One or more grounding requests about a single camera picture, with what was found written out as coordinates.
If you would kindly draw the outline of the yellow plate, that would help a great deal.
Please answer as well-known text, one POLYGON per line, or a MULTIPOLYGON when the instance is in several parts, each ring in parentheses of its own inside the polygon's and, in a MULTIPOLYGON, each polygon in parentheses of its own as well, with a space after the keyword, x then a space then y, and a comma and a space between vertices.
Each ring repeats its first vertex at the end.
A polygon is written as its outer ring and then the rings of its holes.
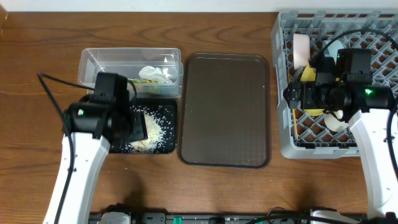
MULTIPOLYGON (((313 81, 315 81, 315 78, 316 78, 316 73, 315 73, 314 69, 312 67, 310 67, 309 65, 307 65, 303 70, 300 81, 301 82, 313 82, 313 81)), ((307 109, 307 110, 304 110, 304 112, 306 112, 310 116, 320 116, 323 114, 323 109, 307 109)))

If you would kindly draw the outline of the pile of rice leftovers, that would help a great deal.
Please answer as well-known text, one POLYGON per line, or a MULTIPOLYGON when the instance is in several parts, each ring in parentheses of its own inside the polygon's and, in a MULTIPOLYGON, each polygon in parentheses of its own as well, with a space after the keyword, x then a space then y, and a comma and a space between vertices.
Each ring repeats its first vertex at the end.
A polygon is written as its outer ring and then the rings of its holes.
POLYGON ((130 142, 122 152, 128 154, 169 154, 175 149, 176 112, 172 105, 139 105, 138 111, 145 114, 148 138, 130 142))

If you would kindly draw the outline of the pale green cup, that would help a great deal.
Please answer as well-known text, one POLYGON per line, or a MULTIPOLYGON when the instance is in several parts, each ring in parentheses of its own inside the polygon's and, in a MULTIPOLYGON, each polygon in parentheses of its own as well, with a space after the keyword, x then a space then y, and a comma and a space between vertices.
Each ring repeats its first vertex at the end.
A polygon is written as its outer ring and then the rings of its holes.
POLYGON ((328 111, 325 112, 324 122, 327 128, 336 133, 347 129, 349 124, 344 121, 339 121, 339 119, 343 117, 343 111, 334 111, 334 114, 336 115, 336 118, 328 111))

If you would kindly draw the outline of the green snack wrapper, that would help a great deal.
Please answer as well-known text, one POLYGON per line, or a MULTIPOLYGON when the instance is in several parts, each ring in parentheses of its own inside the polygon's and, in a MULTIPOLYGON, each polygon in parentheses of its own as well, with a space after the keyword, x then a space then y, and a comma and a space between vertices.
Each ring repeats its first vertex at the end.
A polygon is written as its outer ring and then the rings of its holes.
POLYGON ((160 86, 157 81, 146 80, 146 79, 131 79, 138 93, 142 94, 158 94, 160 92, 160 86))

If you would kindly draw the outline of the white bowl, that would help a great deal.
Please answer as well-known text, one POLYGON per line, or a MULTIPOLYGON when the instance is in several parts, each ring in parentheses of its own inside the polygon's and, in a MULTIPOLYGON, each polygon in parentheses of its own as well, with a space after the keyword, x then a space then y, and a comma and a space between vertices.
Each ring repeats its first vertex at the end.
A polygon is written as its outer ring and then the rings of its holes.
POLYGON ((293 35, 293 64, 294 69, 306 67, 310 59, 310 38, 304 34, 293 35))

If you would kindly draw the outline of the light blue bowl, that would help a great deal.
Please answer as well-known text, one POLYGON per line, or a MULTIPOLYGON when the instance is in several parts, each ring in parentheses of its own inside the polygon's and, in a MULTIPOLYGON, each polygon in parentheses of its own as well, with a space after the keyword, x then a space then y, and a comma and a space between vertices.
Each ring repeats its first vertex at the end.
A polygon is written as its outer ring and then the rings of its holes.
POLYGON ((338 51, 344 49, 345 46, 339 40, 334 41, 329 45, 323 52, 325 57, 333 57, 334 61, 337 61, 338 51))

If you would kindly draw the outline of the white tissue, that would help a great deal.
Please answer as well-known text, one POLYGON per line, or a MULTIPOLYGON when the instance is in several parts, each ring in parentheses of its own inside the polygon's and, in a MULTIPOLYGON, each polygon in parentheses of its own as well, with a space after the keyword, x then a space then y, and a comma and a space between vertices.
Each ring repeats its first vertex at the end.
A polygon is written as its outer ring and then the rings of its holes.
POLYGON ((171 74, 168 68, 145 66, 139 71, 141 79, 150 80, 156 83, 172 83, 171 74))

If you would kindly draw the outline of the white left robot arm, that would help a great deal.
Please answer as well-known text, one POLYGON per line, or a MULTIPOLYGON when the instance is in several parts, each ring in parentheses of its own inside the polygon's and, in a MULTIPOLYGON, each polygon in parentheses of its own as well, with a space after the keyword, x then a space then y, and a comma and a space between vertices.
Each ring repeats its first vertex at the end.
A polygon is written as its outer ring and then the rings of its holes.
POLYGON ((144 114, 128 106, 72 103, 63 113, 62 159, 44 223, 87 223, 112 146, 147 139, 144 114))

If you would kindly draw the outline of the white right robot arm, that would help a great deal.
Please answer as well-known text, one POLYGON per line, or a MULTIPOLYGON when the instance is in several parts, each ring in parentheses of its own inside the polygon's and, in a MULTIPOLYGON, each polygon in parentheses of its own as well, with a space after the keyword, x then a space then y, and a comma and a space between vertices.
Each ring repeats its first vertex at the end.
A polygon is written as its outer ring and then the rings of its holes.
POLYGON ((359 149, 368 193, 368 218, 397 219, 397 98, 387 86, 290 82, 288 107, 342 111, 359 149))

